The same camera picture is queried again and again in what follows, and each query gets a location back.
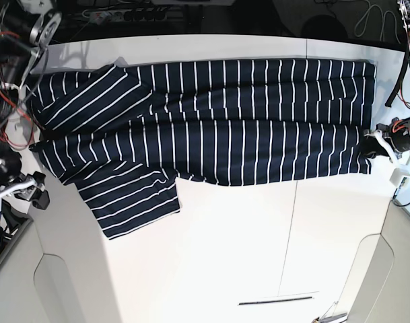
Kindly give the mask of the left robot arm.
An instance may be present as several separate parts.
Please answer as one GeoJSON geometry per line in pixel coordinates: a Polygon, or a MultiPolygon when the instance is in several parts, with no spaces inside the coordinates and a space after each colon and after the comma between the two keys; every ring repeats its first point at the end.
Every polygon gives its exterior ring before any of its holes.
{"type": "MultiPolygon", "coordinates": [[[[398,98],[404,107],[410,110],[410,102],[403,97],[403,80],[406,73],[410,74],[410,1],[398,1],[397,4],[406,34],[406,45],[397,81],[384,105],[390,108],[395,98],[398,98]]],[[[407,118],[395,117],[390,124],[379,123],[374,130],[364,131],[364,140],[360,151],[361,155],[366,158],[389,157],[392,163],[397,166],[402,154],[410,151],[410,116],[407,118]]]]}

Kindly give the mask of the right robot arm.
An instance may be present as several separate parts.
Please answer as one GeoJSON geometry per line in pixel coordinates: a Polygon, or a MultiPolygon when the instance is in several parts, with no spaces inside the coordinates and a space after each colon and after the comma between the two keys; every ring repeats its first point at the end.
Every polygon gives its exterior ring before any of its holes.
{"type": "Polygon", "coordinates": [[[7,134],[13,115],[37,125],[26,103],[34,95],[39,81],[26,89],[26,80],[40,61],[48,61],[48,46],[62,19],[56,1],[5,1],[0,11],[0,210],[1,200],[14,196],[36,202],[46,198],[44,176],[22,173],[20,151],[33,141],[14,143],[7,134]]]}

